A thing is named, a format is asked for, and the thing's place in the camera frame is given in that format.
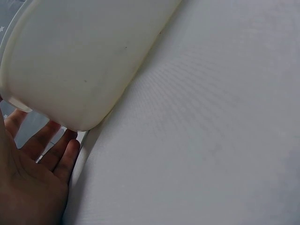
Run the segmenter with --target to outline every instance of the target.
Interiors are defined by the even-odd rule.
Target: white mattress
[[[299,224],[299,96],[298,1],[184,1],[89,134],[65,224]]]

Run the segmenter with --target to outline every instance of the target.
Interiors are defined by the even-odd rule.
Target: plastic container
[[[96,126],[180,0],[27,0],[0,46],[0,94],[75,131]]]

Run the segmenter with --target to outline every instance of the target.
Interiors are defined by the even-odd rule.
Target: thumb
[[[4,126],[2,111],[0,109],[0,174],[2,174],[3,170],[7,169],[10,158],[10,144]]]

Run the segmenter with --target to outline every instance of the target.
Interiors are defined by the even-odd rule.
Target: white fabric surface
[[[187,0],[72,177],[67,225],[300,223],[300,1]]]

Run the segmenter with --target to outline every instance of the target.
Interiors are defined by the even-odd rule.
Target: finger
[[[53,174],[62,182],[69,183],[75,162],[77,160],[80,149],[80,143],[77,140],[71,140],[67,145],[67,149],[57,164]]]
[[[53,171],[56,165],[62,158],[65,150],[72,139],[76,139],[77,133],[71,130],[66,130],[60,140],[50,148],[47,153],[39,161],[40,164],[44,165],[48,170]]]
[[[32,160],[36,161],[59,129],[59,124],[49,121],[24,144],[21,151],[26,153]]]
[[[17,135],[26,116],[26,112],[16,109],[4,120],[5,129],[11,134],[12,138]]]

